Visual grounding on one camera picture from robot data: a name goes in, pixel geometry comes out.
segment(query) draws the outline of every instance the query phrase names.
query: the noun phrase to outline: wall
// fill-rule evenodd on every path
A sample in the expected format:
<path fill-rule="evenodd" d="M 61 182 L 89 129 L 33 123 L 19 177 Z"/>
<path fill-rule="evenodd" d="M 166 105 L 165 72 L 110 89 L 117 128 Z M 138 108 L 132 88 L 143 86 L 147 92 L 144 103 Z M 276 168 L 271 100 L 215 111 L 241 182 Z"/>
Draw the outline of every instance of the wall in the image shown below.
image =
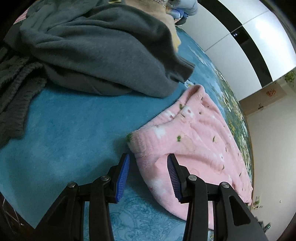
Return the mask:
<path fill-rule="evenodd" d="M 296 93 L 247 117 L 254 154 L 254 201 L 262 208 L 254 216 L 271 222 L 266 235 L 276 241 L 296 212 Z"/>

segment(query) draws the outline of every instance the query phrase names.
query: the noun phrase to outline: gray garment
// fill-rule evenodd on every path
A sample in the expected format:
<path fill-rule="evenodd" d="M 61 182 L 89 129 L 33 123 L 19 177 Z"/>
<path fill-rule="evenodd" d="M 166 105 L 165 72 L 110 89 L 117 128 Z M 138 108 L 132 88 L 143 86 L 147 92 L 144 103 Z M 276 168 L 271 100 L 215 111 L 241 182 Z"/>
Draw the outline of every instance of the gray garment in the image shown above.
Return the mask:
<path fill-rule="evenodd" d="M 44 62 L 48 78 L 68 88 L 166 97 L 194 69 L 175 54 L 164 23 L 124 4 L 40 0 L 27 16 L 5 42 Z M 81 77 L 73 79 L 76 72 Z"/>

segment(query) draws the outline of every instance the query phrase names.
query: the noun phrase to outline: beige garment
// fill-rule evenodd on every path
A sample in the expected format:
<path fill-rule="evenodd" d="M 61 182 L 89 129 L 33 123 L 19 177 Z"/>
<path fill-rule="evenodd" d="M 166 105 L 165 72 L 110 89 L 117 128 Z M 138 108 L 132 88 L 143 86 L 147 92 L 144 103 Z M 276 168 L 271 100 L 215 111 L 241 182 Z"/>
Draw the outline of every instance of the beige garment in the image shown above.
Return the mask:
<path fill-rule="evenodd" d="M 135 7 L 162 21 L 170 30 L 174 50 L 178 52 L 181 44 L 175 27 L 175 21 L 171 15 L 165 12 L 165 6 L 155 0 L 125 0 L 126 5 Z"/>

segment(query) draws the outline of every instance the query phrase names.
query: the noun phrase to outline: blue blanket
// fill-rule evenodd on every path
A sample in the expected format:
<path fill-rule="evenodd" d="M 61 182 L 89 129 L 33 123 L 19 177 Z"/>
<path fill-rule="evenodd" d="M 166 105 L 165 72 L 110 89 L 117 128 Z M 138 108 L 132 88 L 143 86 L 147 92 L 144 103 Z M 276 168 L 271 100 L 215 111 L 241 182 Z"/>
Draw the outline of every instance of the blue blanket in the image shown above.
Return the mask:
<path fill-rule="evenodd" d="M 179 54 L 196 64 L 190 81 L 205 87 L 228 123 L 231 116 L 221 104 L 222 77 L 185 32 L 178 29 L 178 35 L 182 41 Z M 185 89 L 180 83 L 171 96 L 160 99 L 136 92 L 96 96 L 47 85 L 30 105 L 24 137 L 0 150 L 0 191 L 36 227 L 67 182 L 81 185 L 106 174 L 129 151 L 126 135 L 172 105 Z M 119 204 L 110 205 L 110 215 L 115 240 L 183 238 L 185 221 L 154 200 L 133 159 L 124 196 Z M 85 240 L 87 229 L 86 217 Z"/>

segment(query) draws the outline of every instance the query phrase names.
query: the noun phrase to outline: pink fleece garment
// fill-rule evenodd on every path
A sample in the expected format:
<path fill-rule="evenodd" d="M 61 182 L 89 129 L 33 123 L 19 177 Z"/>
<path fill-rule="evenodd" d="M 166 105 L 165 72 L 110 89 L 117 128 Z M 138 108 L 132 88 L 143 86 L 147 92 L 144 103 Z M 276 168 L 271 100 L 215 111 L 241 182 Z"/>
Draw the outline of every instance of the pink fleece garment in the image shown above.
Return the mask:
<path fill-rule="evenodd" d="M 251 203 L 252 185 L 241 153 L 215 103 L 201 85 L 187 89 L 178 101 L 132 132 L 129 148 L 157 202 L 186 220 L 188 204 L 175 197 L 167 168 L 174 153 L 180 165 L 207 183 L 228 182 L 245 203 Z M 209 228 L 213 206 L 209 202 Z"/>

